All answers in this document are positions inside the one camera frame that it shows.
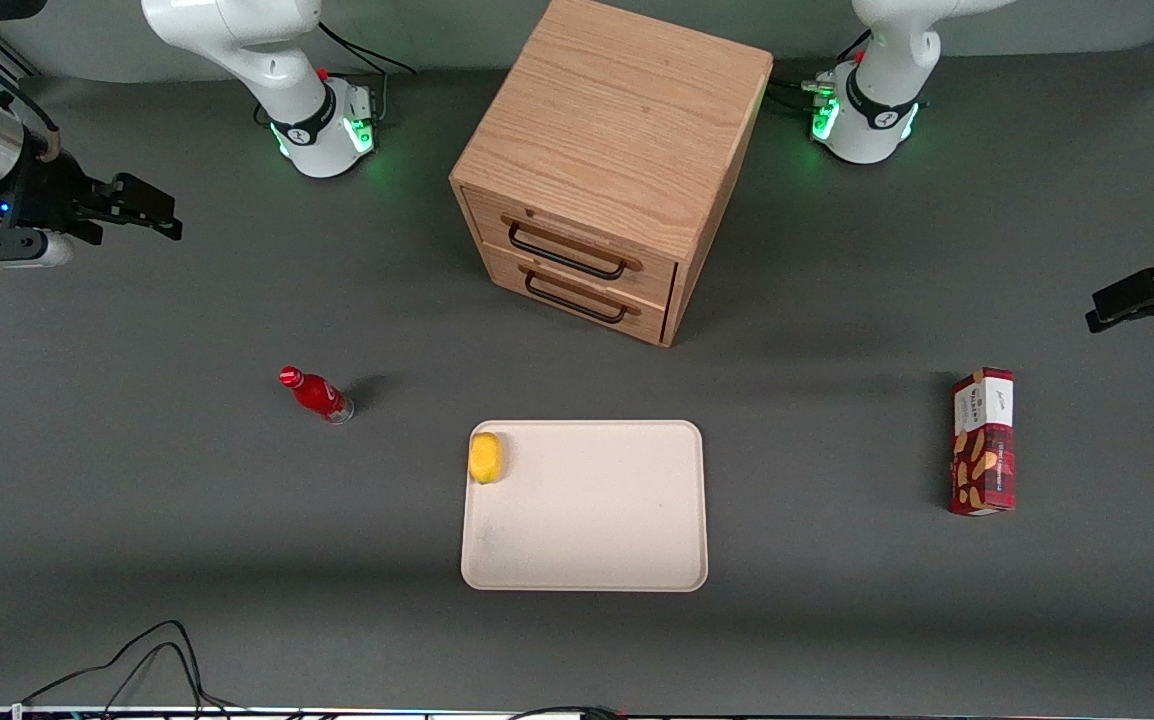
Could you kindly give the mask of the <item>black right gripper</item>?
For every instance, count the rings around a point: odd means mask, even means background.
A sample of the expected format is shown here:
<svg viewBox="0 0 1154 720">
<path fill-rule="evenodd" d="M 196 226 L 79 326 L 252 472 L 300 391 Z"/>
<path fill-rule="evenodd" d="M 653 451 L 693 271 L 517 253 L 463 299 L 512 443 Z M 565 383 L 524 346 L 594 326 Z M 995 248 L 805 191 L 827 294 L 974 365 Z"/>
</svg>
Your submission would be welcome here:
<svg viewBox="0 0 1154 720">
<path fill-rule="evenodd" d="M 100 182 L 68 153 L 42 162 L 29 145 L 0 149 L 0 246 L 42 246 L 46 237 L 100 246 L 106 225 L 148 228 L 173 242 L 183 232 L 175 198 L 141 178 L 117 173 Z"/>
</svg>

